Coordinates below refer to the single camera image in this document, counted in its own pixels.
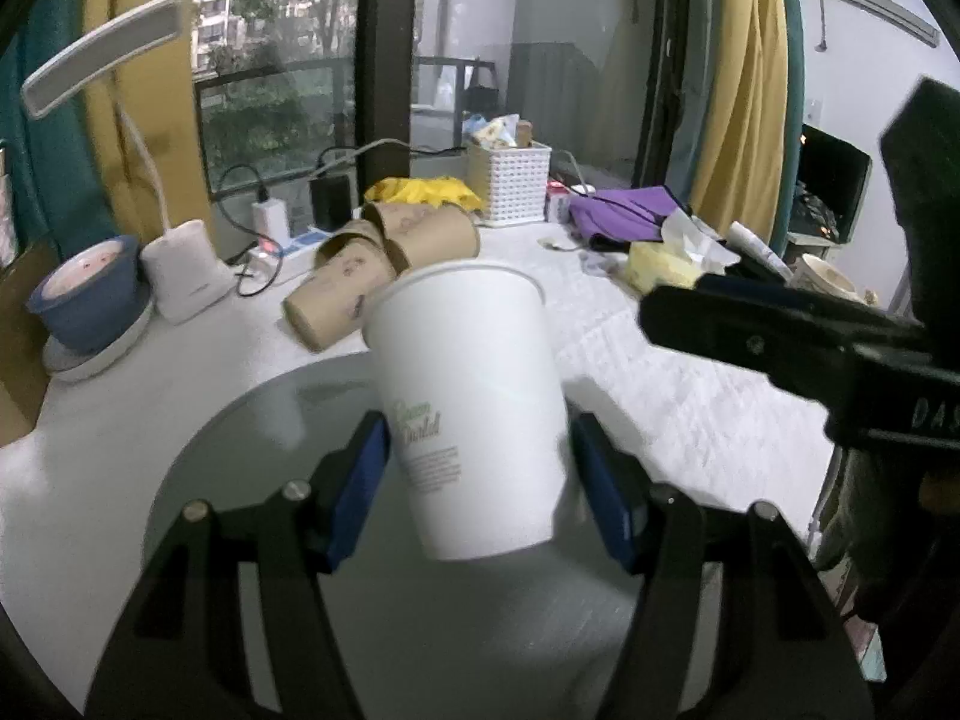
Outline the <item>white paper cup green print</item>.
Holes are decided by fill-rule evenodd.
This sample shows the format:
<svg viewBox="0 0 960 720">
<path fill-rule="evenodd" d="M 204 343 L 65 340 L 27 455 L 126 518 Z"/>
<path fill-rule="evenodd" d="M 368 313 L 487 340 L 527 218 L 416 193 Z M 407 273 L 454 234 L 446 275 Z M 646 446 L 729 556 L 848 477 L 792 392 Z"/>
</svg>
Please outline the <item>white paper cup green print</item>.
<svg viewBox="0 0 960 720">
<path fill-rule="evenodd" d="M 428 266 L 371 299 L 363 338 L 425 553 L 555 538 L 576 484 L 540 284 L 491 260 Z"/>
</svg>

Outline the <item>brown paper cup left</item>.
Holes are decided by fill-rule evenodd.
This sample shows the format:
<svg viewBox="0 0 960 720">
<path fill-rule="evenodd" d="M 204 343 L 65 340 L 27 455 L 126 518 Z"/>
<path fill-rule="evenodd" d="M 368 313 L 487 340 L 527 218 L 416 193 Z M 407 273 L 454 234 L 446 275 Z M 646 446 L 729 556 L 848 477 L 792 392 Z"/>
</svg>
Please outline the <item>brown paper cup left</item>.
<svg viewBox="0 0 960 720">
<path fill-rule="evenodd" d="M 283 314 L 311 351 L 324 351 L 361 323 L 364 304 L 395 280 L 381 245 L 359 236 L 336 238 L 317 252 L 316 268 L 283 301 Z"/>
</svg>

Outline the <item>brown paper cup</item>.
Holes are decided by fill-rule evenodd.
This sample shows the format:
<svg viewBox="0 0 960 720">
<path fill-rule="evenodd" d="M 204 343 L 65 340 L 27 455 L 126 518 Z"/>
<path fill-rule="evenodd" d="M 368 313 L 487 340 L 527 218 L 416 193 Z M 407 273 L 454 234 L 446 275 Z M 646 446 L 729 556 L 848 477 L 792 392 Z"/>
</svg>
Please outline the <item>brown paper cup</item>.
<svg viewBox="0 0 960 720">
<path fill-rule="evenodd" d="M 361 218 L 381 232 L 387 259 L 397 273 L 475 259 L 480 252 L 472 216 L 454 203 L 366 203 Z"/>
<path fill-rule="evenodd" d="M 381 245 L 359 236 L 336 238 L 317 252 L 316 268 L 283 301 L 283 314 L 311 351 L 324 351 L 361 323 L 364 304 L 395 280 Z"/>
</svg>

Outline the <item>brown paper cup rear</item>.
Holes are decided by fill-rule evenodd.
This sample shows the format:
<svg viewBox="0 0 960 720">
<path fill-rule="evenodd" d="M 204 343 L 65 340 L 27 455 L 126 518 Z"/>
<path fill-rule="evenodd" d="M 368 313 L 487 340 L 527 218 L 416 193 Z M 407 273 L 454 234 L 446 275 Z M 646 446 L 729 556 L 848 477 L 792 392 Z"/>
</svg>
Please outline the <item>brown paper cup rear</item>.
<svg viewBox="0 0 960 720">
<path fill-rule="evenodd" d="M 475 259 L 480 252 L 472 216 L 454 203 L 366 203 L 361 218 L 381 232 L 387 259 L 397 273 Z"/>
</svg>

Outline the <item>white cartoon mug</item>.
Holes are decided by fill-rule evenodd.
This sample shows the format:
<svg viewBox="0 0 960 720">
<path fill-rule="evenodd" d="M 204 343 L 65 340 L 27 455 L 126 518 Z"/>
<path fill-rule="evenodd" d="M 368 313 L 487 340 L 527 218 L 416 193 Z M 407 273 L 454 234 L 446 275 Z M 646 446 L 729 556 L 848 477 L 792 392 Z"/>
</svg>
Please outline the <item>white cartoon mug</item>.
<svg viewBox="0 0 960 720">
<path fill-rule="evenodd" d="M 793 274 L 788 284 L 791 288 L 809 293 L 847 299 L 869 307 L 878 306 L 878 296 L 874 291 L 866 289 L 859 293 L 850 278 L 817 255 L 802 254 L 794 260 Z"/>
</svg>

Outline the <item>yellow tissue pack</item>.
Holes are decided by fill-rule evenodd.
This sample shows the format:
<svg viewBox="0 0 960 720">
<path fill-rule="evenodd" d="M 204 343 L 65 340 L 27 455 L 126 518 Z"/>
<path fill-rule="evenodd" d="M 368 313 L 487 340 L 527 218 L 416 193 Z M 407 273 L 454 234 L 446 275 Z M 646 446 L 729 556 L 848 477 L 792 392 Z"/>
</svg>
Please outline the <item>yellow tissue pack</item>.
<svg viewBox="0 0 960 720">
<path fill-rule="evenodd" d="M 693 289 L 704 275 L 724 275 L 726 266 L 707 260 L 692 262 L 683 252 L 675 254 L 662 242 L 633 242 L 623 267 L 623 277 L 641 296 L 658 286 Z"/>
</svg>

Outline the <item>yellow curtain right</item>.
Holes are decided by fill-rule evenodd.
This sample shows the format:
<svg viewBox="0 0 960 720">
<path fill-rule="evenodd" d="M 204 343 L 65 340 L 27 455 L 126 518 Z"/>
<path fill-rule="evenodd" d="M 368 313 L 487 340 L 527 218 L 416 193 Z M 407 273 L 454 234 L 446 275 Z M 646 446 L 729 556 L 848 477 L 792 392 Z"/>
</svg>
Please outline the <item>yellow curtain right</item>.
<svg viewBox="0 0 960 720">
<path fill-rule="evenodd" d="M 740 223 L 769 241 L 788 112 L 784 0 L 721 0 L 716 70 L 692 204 L 715 231 Z"/>
</svg>

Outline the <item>yellow curtain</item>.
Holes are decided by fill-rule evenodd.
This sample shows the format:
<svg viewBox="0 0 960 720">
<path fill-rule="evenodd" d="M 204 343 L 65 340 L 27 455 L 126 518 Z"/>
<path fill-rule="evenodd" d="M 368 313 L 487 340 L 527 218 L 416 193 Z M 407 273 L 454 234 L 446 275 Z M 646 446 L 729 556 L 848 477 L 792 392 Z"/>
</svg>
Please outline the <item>yellow curtain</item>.
<svg viewBox="0 0 960 720">
<path fill-rule="evenodd" d="M 788 112 L 784 0 L 721 0 L 716 70 L 692 204 L 715 231 L 740 223 L 769 241 Z"/>
<path fill-rule="evenodd" d="M 82 27 L 89 31 L 145 2 L 83 0 Z M 210 221 L 190 49 L 190 37 L 179 37 L 83 91 L 86 132 L 112 216 L 122 232 L 144 244 L 163 232 L 163 223 L 148 172 L 114 104 L 122 103 L 142 132 L 163 181 L 171 223 Z"/>
</svg>

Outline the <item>purple cloth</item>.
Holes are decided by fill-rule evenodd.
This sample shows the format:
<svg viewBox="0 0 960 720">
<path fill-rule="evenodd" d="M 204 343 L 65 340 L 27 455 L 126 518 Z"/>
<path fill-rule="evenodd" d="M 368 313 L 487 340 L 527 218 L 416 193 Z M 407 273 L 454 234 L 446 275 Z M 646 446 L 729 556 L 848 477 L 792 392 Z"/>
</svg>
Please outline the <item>purple cloth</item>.
<svg viewBox="0 0 960 720">
<path fill-rule="evenodd" d="M 590 249 L 626 252 L 635 242 L 661 242 L 662 225 L 680 210 L 669 188 L 602 188 L 590 195 L 573 193 L 568 213 L 579 238 Z"/>
</svg>

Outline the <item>round grey tray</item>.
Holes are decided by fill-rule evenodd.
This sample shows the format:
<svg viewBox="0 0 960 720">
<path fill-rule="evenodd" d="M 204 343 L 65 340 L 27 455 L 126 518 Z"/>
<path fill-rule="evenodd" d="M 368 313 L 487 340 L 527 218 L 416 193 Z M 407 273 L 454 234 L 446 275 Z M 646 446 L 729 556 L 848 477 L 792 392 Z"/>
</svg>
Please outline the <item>round grey tray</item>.
<svg viewBox="0 0 960 720">
<path fill-rule="evenodd" d="M 307 478 L 378 403 L 364 355 L 313 362 L 236 398 L 172 462 L 143 550 L 155 552 L 189 500 L 229 511 Z M 594 717 L 642 586 L 608 557 L 592 520 L 530 550 L 431 561 L 397 465 L 355 554 L 319 580 L 370 718 Z"/>
</svg>

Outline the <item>yellow cloth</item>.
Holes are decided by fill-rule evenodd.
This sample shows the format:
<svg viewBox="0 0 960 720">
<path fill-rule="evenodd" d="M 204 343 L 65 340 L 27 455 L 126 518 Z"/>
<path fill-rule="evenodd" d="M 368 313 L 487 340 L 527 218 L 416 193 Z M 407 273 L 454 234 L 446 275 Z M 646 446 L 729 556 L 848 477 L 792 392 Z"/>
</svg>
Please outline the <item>yellow cloth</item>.
<svg viewBox="0 0 960 720">
<path fill-rule="evenodd" d="M 480 213 L 485 210 L 483 202 L 477 193 L 457 177 L 386 177 L 382 181 L 371 185 L 364 192 L 363 199 L 370 203 L 426 203 L 431 206 L 441 206 L 443 203 L 452 203 L 469 213 Z"/>
</svg>

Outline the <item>white power strip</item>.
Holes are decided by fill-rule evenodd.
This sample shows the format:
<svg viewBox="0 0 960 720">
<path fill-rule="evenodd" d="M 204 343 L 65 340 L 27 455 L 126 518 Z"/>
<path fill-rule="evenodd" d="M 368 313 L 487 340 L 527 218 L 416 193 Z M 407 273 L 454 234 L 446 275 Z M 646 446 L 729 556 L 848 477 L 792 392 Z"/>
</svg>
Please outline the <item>white power strip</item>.
<svg viewBox="0 0 960 720">
<path fill-rule="evenodd" d="M 241 255 L 235 271 L 254 286 L 294 280 L 313 270 L 320 246 L 330 237 L 329 232 L 309 227 L 308 231 L 291 239 L 281 254 L 256 245 Z"/>
</svg>

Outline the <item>white desk lamp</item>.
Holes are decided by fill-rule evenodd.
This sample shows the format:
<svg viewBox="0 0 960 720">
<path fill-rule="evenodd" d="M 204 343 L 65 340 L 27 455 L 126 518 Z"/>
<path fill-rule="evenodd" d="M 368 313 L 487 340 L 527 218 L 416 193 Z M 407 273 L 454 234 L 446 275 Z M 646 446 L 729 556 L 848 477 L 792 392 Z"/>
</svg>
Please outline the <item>white desk lamp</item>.
<svg viewBox="0 0 960 720">
<path fill-rule="evenodd" d="M 148 0 L 85 32 L 28 75 L 20 89 L 25 111 L 35 121 L 44 119 L 119 65 L 179 39 L 184 20 L 185 0 Z M 163 179 L 142 131 L 119 93 L 114 88 L 107 93 L 146 167 L 163 225 L 163 234 L 140 252 L 140 262 L 161 316 L 182 323 L 223 299 L 235 275 L 215 254 L 203 221 L 171 223 Z"/>
</svg>

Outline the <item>white charger plug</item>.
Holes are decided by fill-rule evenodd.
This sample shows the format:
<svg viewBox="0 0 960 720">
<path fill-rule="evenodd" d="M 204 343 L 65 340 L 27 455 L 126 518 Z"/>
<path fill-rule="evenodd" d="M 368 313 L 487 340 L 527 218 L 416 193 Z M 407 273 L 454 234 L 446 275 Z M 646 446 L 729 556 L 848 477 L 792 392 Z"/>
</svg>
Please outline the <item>white charger plug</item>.
<svg viewBox="0 0 960 720">
<path fill-rule="evenodd" d="M 252 203 L 251 211 L 254 231 L 259 238 L 278 249 L 290 245 L 290 222 L 283 200 L 265 197 Z"/>
</svg>

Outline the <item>yellow curtain left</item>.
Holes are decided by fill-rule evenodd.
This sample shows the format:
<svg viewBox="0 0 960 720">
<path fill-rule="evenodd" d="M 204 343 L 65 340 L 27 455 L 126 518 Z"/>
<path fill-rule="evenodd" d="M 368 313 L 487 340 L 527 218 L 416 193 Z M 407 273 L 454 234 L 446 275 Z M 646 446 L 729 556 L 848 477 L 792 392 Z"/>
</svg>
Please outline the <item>yellow curtain left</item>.
<svg viewBox="0 0 960 720">
<path fill-rule="evenodd" d="M 145 2 L 83 0 L 82 27 L 89 31 Z M 163 223 L 148 172 L 114 104 L 122 103 L 142 132 L 163 181 L 171 223 L 210 221 L 190 49 L 190 37 L 179 37 L 83 91 L 86 132 L 112 216 L 122 232 L 144 244 L 163 232 Z"/>
</svg>

